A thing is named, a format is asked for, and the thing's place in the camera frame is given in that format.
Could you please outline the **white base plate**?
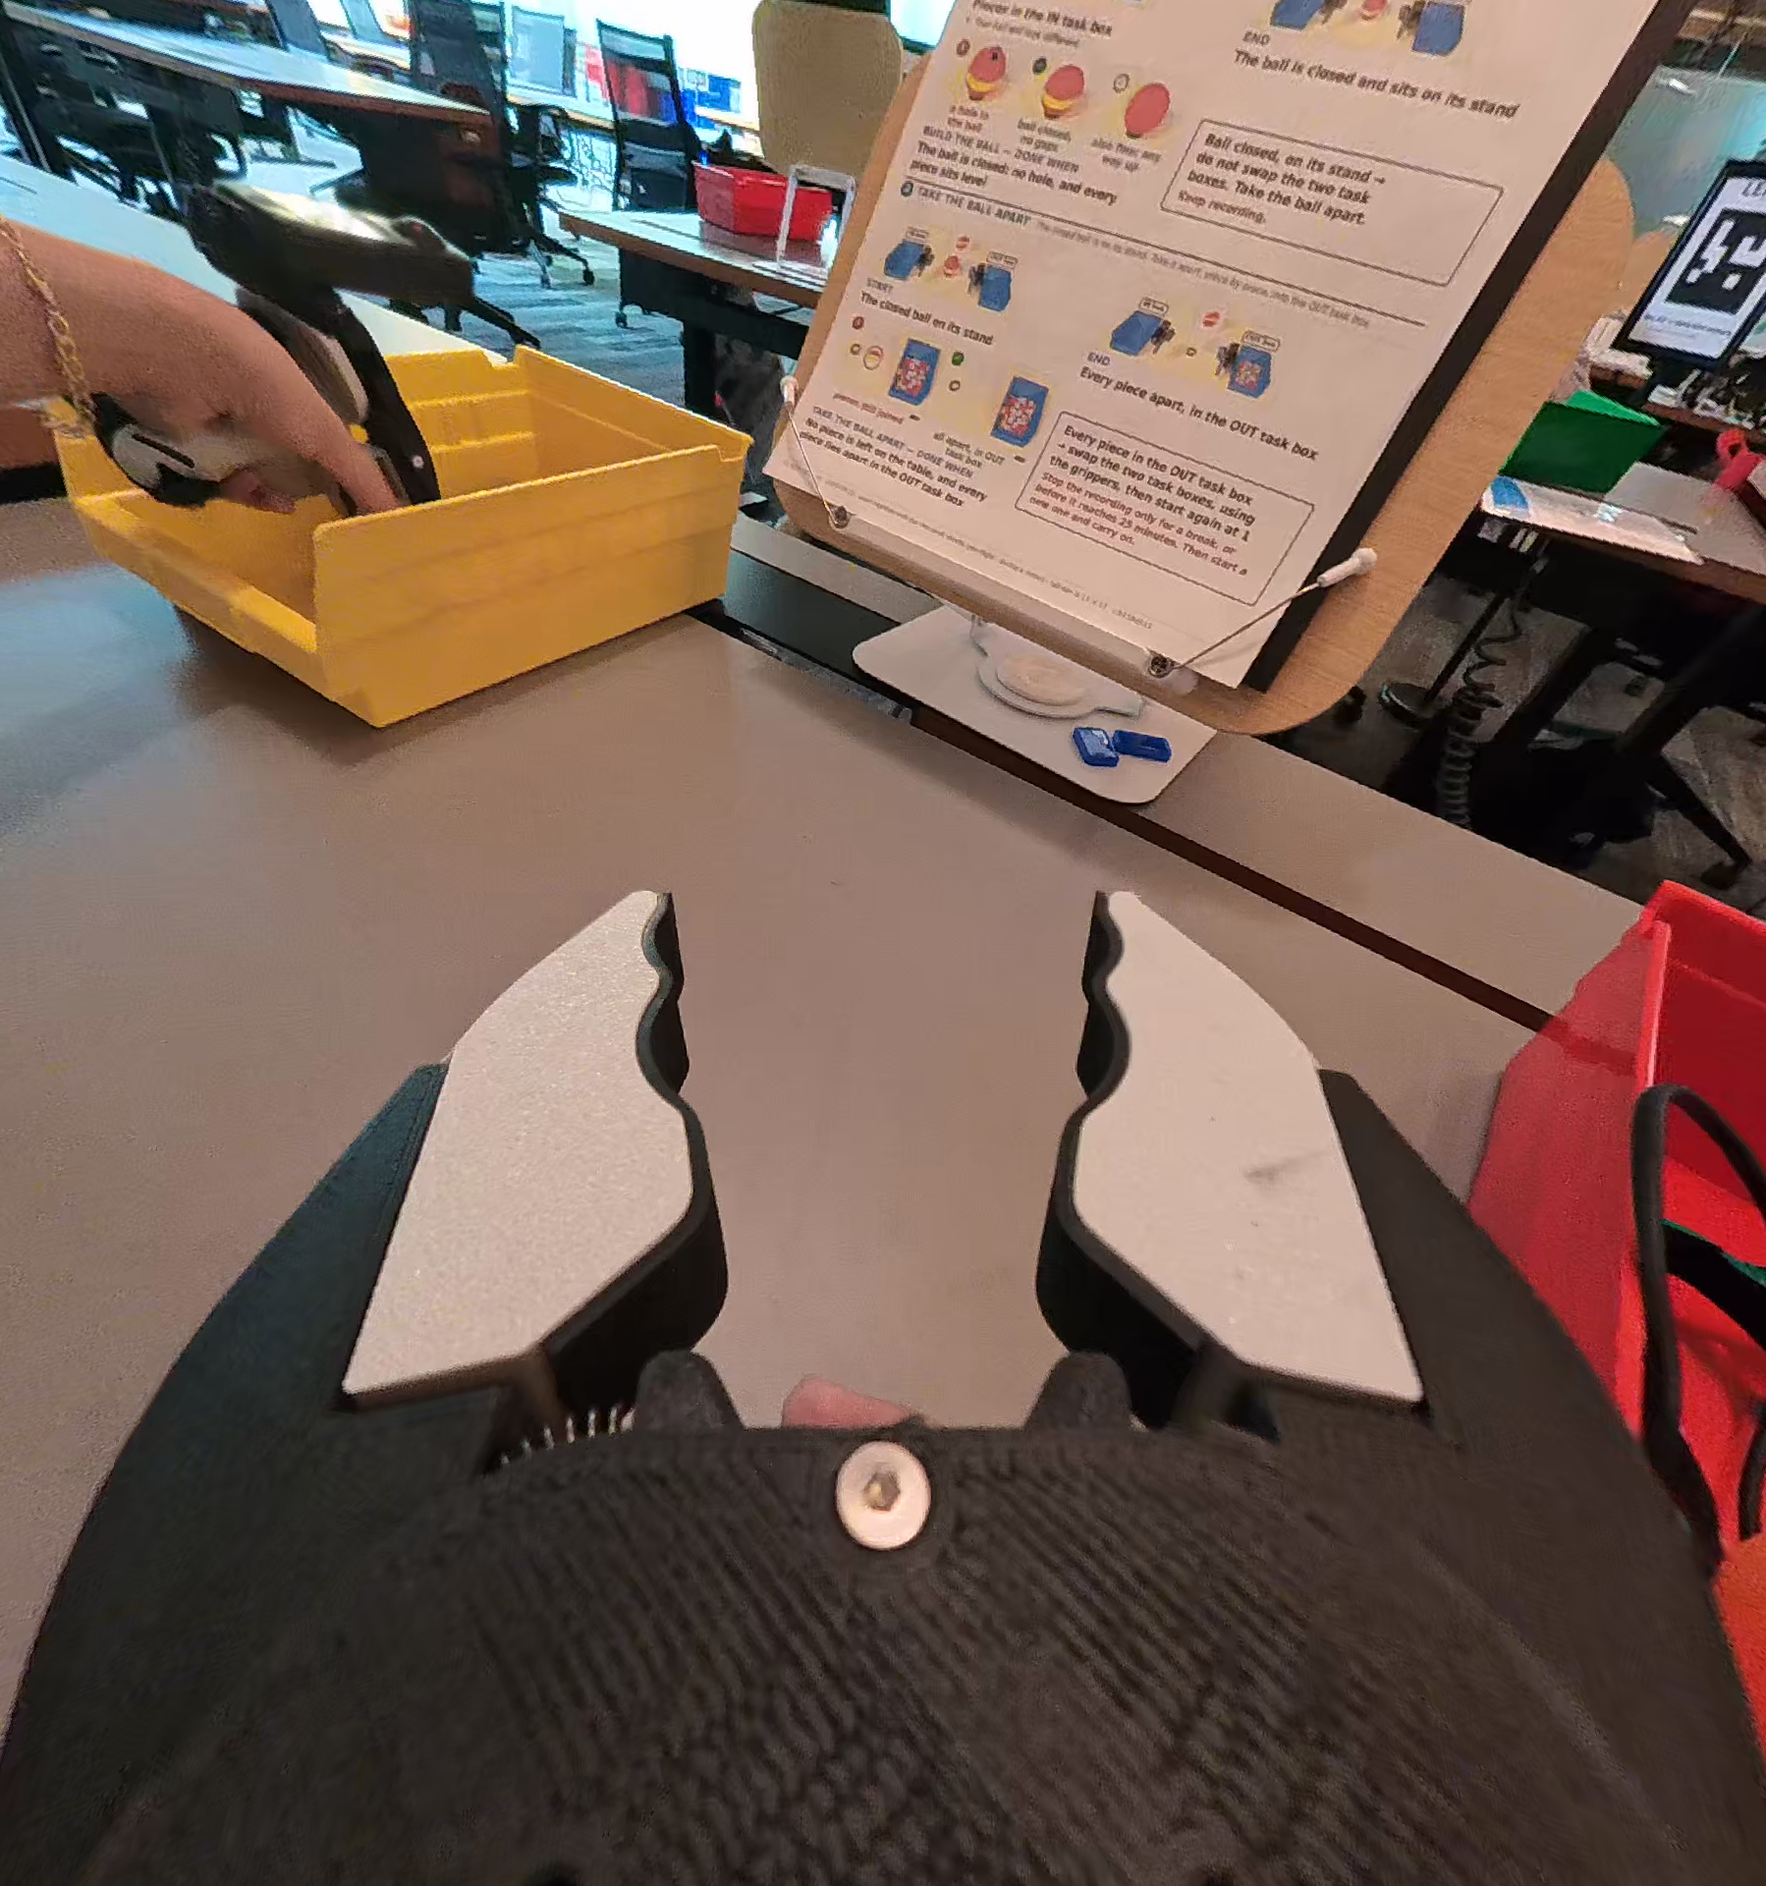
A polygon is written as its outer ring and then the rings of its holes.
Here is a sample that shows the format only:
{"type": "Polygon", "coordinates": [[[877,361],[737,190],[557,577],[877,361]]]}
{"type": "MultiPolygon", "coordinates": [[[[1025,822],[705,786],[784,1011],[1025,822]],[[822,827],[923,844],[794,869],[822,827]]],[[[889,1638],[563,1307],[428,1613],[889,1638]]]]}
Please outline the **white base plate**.
{"type": "Polygon", "coordinates": [[[989,633],[999,628],[1021,637],[1011,628],[942,604],[857,644],[854,659],[882,688],[907,695],[915,705],[954,720],[967,733],[985,738],[996,752],[1032,762],[1057,780],[1088,790],[1118,808],[1136,809],[1157,800],[1216,738],[1216,733],[1196,718],[1166,709],[1088,669],[1103,684],[1098,713],[1079,718],[1029,718],[1014,713],[992,698],[975,677],[979,655],[973,640],[983,633],[983,627],[989,633]],[[1079,724],[1131,725],[1166,737],[1175,748],[1175,760],[1171,765],[1131,760],[1104,771],[1085,767],[1072,745],[1072,730],[1079,724]]]}

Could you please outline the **wood-edged work table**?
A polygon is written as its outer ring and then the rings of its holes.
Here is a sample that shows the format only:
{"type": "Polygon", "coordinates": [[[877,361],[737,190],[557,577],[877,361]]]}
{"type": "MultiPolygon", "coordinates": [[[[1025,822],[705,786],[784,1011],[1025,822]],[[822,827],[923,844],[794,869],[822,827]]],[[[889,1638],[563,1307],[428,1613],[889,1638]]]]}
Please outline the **wood-edged work table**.
{"type": "Polygon", "coordinates": [[[1634,465],[1615,491],[1497,477],[1483,515],[1766,606],[1766,524],[1733,491],[1634,465]]]}

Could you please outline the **white round disc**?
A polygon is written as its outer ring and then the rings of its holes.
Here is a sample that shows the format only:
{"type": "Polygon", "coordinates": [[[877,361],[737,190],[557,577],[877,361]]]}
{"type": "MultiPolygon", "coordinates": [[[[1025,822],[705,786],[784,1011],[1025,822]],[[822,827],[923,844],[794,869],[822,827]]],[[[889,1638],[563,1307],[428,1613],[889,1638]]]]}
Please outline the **white round disc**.
{"type": "Polygon", "coordinates": [[[1006,707],[1029,718],[1079,718],[1101,709],[1101,680],[1085,669],[1002,633],[973,640],[977,648],[975,677],[1006,707]]]}

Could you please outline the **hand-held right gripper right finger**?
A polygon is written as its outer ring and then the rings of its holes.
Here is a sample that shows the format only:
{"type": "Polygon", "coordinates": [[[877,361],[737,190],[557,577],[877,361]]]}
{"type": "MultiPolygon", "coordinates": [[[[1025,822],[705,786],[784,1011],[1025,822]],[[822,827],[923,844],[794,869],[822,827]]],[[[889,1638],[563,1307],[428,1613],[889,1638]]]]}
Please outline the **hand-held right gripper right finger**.
{"type": "Polygon", "coordinates": [[[1081,1102],[1039,1247],[1063,1348],[1113,1360],[1144,1430],[1275,1433],[1280,1393],[1423,1411],[1312,1050],[1134,891],[1094,898],[1081,988],[1081,1102]]]}

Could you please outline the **red plastic bin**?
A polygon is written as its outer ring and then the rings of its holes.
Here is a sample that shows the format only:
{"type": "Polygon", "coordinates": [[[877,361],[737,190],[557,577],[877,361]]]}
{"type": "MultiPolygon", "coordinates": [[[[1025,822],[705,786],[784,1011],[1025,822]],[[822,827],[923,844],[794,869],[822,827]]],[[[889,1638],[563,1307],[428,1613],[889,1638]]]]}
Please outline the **red plastic bin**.
{"type": "MultiPolygon", "coordinates": [[[[1619,945],[1509,1066],[1468,1210],[1575,1339],[1643,1432],[1646,1312],[1630,1132],[1669,1083],[1712,1102],[1766,1169],[1766,922],[1693,889],[1656,891],[1619,945]]],[[[1686,1232],[1766,1296],[1766,1226],[1751,1191],[1686,1114],[1668,1121],[1668,1232],[1686,1232]]],[[[1766,1345],[1672,1275],[1683,1433],[1740,1538],[1738,1475],[1766,1406],[1766,1345]]]]}
{"type": "Polygon", "coordinates": [[[734,162],[698,166],[692,190],[709,226],[768,247],[820,247],[841,206],[829,188],[734,162]]]}

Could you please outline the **black office chair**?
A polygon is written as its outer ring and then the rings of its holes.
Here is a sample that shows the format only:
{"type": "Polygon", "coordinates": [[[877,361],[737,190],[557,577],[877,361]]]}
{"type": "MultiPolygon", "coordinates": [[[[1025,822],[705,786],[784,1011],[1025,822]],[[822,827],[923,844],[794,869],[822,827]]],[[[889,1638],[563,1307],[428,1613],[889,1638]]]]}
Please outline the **black office chair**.
{"type": "Polygon", "coordinates": [[[466,193],[472,253],[512,253],[533,261],[540,285],[554,285],[551,265],[568,258],[594,285],[595,272],[571,244],[542,225],[544,162],[540,131],[523,130],[509,96],[505,5],[410,1],[410,76],[418,90],[483,115],[483,125],[460,125],[451,143],[451,178],[466,193]]]}

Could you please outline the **yellow plastic bin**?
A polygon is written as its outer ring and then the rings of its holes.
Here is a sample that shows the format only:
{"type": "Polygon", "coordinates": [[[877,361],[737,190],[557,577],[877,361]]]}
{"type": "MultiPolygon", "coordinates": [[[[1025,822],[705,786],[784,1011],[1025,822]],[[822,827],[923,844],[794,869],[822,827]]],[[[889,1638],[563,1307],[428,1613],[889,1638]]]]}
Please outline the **yellow plastic bin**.
{"type": "Polygon", "coordinates": [[[370,725],[724,596],[753,438],[520,347],[388,358],[442,498],[339,519],[180,509],[56,444],[90,547],[370,725]]]}

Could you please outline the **person's left hand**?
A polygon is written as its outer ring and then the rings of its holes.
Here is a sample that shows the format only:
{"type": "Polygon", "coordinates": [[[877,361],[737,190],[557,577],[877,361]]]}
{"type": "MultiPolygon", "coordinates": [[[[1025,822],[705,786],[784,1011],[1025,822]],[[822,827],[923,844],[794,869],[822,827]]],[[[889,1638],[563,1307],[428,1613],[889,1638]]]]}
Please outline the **person's left hand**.
{"type": "Polygon", "coordinates": [[[259,320],[135,258],[65,244],[53,267],[90,385],[165,441],[234,433],[323,472],[358,511],[400,508],[375,456],[259,320]]]}

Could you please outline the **green plastic bin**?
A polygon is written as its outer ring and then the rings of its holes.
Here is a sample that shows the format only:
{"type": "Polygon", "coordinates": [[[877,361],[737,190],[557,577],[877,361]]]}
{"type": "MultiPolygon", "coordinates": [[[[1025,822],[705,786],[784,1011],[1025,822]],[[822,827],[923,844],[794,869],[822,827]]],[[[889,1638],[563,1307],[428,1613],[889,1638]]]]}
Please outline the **green plastic bin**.
{"type": "Polygon", "coordinates": [[[1609,493],[1666,436],[1668,425],[1595,391],[1546,401],[1533,414],[1499,477],[1571,490],[1609,493]]]}

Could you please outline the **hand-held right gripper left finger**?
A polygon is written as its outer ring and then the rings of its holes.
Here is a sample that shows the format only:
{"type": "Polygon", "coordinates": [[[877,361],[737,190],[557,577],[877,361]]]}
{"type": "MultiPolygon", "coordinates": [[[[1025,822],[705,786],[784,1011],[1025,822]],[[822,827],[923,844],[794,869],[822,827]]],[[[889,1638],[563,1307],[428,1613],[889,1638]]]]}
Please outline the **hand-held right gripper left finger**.
{"type": "Polygon", "coordinates": [[[461,1034],[342,1382],[385,1406],[475,1390],[519,1415],[629,1415],[717,1320],[730,1262],[683,1097],[676,898],[624,895],[461,1034]]]}

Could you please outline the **black white marker sign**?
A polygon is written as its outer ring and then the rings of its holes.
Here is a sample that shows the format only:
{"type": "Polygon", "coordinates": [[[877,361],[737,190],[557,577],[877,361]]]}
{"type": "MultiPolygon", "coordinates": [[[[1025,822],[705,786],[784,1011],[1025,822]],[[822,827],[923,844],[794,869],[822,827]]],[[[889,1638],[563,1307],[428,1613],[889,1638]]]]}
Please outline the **black white marker sign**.
{"type": "Polygon", "coordinates": [[[1728,160],[1615,339],[1651,369],[1714,369],[1766,310],[1766,160],[1728,160]]]}

